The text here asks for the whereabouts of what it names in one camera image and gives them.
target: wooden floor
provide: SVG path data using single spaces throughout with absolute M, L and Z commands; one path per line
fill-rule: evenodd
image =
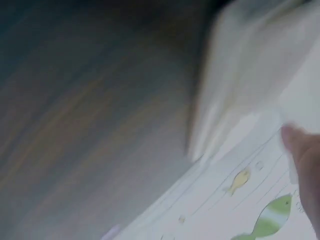
M 1 3 L 1 240 L 99 240 L 191 167 L 207 1 L 113 2 Z

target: hand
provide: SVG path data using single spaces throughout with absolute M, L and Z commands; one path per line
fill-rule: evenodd
M 320 135 L 287 124 L 281 137 L 295 163 L 301 204 L 320 239 Z

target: white fabric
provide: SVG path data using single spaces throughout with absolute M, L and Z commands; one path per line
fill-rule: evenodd
M 212 28 L 190 140 L 194 162 L 214 156 L 241 118 L 274 105 L 319 38 L 318 1 L 280 1 L 252 19 L 242 14 L 249 1 L 227 7 Z

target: white paper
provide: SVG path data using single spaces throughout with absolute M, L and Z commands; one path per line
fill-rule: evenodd
M 265 207 L 291 194 L 288 218 L 280 230 L 257 239 L 316 240 L 302 209 L 298 186 L 290 183 L 288 157 L 279 134 L 282 123 L 276 110 L 262 114 L 222 160 L 205 171 L 194 165 L 115 239 L 231 240 L 251 234 Z M 250 172 L 247 182 L 233 195 L 226 192 L 244 169 Z

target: green fish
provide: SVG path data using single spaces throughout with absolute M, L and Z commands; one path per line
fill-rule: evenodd
M 251 234 L 238 235 L 231 240 L 255 240 L 277 233 L 290 216 L 291 203 L 291 194 L 271 201 L 260 213 Z

